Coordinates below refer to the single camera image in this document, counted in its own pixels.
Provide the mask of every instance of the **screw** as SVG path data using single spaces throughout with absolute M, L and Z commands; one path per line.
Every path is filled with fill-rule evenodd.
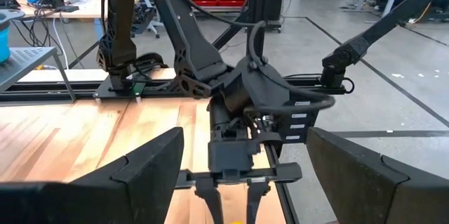
M 266 56 L 262 56 L 262 62 L 264 64 L 267 64 L 268 63 L 268 58 Z
M 257 63 L 255 63 L 255 61 L 251 61 L 248 66 L 251 70 L 257 69 Z

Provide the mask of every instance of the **concrete floor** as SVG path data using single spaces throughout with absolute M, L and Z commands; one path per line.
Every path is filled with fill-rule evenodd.
M 348 1 L 352 0 L 284 0 L 283 32 L 266 34 L 264 55 L 284 75 L 320 72 L 321 59 L 338 46 L 336 41 L 343 42 L 368 28 L 364 21 L 378 19 L 368 13 L 340 10 Z M 199 24 L 210 41 L 227 27 L 214 20 L 199 20 Z M 77 53 L 95 42 L 93 23 L 72 21 L 66 28 Z M 449 178 L 445 165 L 449 163 L 449 105 L 445 98 L 449 93 L 449 24 L 427 23 L 411 29 L 415 32 L 397 27 L 372 46 L 364 63 L 348 69 L 356 90 L 336 97 L 337 104 L 320 113 L 316 126 L 346 133 L 355 137 L 350 140 L 374 151 Z M 173 48 L 165 31 L 160 33 L 160 39 L 150 33 L 137 35 L 138 54 L 158 52 L 173 66 Z M 20 37 L 12 37 L 11 46 L 26 45 Z M 231 47 L 222 53 L 226 62 L 235 65 L 239 61 L 245 40 L 246 34 L 240 32 L 229 42 Z M 67 44 L 66 38 L 62 37 L 62 42 Z M 68 44 L 65 47 L 71 62 L 74 55 Z M 95 51 L 82 63 L 96 68 Z M 303 178 L 288 186 L 299 221 L 335 220 L 305 146 L 285 147 L 281 161 L 298 162 L 302 167 Z

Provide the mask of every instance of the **white cable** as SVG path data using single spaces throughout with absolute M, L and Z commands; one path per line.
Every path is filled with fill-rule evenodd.
M 64 46 L 62 45 L 61 39 L 59 38 L 58 31 L 56 30 L 56 18 L 53 18 L 53 30 L 55 30 L 56 39 L 58 39 L 59 45 L 61 46 L 62 54 L 64 55 L 65 58 L 66 69 L 69 69 L 69 60 L 67 59 L 67 54 L 65 53 Z

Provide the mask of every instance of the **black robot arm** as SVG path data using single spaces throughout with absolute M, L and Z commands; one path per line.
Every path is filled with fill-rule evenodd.
M 378 39 L 424 9 L 433 0 L 405 0 L 366 31 L 336 48 L 323 59 L 321 83 L 328 88 L 341 86 L 346 67 L 356 64 Z

